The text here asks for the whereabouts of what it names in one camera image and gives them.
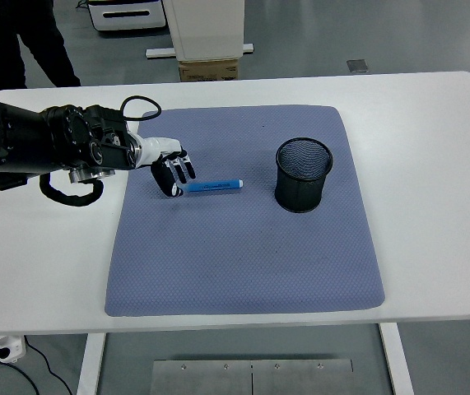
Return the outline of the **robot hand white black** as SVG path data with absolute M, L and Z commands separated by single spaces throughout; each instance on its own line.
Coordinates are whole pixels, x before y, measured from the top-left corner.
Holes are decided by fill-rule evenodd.
M 180 141 L 166 137 L 135 137 L 136 168 L 149 167 L 159 189 L 167 197 L 179 197 L 184 190 L 178 185 L 195 179 L 188 152 Z

